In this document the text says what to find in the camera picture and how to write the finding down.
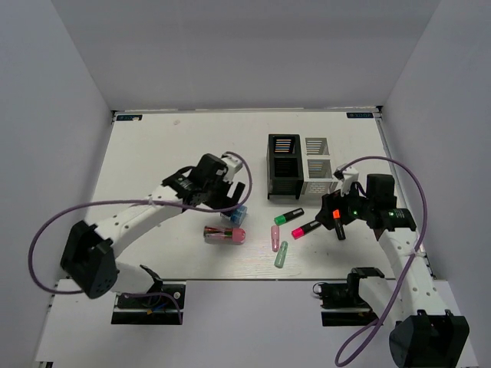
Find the orange cap black highlighter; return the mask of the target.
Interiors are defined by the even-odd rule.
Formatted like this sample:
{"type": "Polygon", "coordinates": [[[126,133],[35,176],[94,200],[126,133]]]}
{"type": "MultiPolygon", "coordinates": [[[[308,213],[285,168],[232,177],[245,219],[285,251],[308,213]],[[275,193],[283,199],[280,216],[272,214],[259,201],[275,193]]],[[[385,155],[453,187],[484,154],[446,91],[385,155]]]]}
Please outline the orange cap black highlighter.
{"type": "Polygon", "coordinates": [[[338,209],[336,209],[332,212],[332,215],[334,219],[334,230],[336,231],[338,240],[343,241],[346,239],[346,235],[344,233],[344,227],[341,220],[341,213],[338,209]]]}

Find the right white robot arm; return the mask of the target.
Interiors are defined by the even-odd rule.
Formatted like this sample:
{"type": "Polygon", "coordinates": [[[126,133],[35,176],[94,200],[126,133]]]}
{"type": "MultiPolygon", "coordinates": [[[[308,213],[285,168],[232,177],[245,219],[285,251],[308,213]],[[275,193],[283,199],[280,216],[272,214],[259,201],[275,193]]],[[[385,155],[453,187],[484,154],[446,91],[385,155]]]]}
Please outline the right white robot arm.
{"type": "Polygon", "coordinates": [[[323,195],[316,220],[344,238],[356,220],[374,232],[394,277],[391,286],[376,267],[352,268],[345,282],[322,283],[316,291],[325,309],[368,307],[373,328],[387,327],[389,350],[398,367],[455,367],[469,336],[465,317],[440,296],[420,251],[420,233],[408,209],[397,207],[394,177],[367,176],[365,189],[352,167],[337,170],[341,188],[323,195]]]}

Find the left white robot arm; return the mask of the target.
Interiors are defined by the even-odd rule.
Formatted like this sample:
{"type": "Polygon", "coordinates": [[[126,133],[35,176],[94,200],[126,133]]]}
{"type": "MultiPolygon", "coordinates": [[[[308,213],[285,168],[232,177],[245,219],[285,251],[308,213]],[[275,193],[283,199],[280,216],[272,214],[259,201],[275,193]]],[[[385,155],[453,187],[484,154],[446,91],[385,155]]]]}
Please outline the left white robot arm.
{"type": "Polygon", "coordinates": [[[123,251],[164,221],[186,210],[229,214],[249,197],[252,187],[233,179],[248,165],[235,153],[221,157],[205,154],[189,174],[175,172],[145,199],[131,200],[129,207],[92,225],[75,224],[68,236],[61,267],[90,298],[108,291],[135,294],[153,306],[162,297],[156,273],[149,268],[118,261],[123,251]]]}

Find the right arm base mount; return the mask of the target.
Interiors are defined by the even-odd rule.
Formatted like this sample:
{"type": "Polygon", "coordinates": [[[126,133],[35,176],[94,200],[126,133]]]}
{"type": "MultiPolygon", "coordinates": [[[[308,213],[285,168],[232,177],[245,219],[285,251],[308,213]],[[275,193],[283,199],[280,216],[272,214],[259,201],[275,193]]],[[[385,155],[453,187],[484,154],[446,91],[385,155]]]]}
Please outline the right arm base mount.
{"type": "Polygon", "coordinates": [[[321,302],[323,327],[364,327],[377,320],[367,302],[348,293],[347,283],[318,282],[312,293],[321,302]]]}

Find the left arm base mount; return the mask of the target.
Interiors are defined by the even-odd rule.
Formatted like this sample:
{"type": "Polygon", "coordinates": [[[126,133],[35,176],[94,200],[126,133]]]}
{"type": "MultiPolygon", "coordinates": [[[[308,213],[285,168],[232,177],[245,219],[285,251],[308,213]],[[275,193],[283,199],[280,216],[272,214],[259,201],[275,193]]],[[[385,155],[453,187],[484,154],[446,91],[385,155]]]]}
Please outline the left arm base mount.
{"type": "MultiPolygon", "coordinates": [[[[170,282],[160,287],[160,292],[172,296],[184,315],[186,283],[170,282]]],[[[178,310],[174,303],[164,296],[145,298],[117,296],[112,313],[113,325],[181,325],[178,310]]]]}

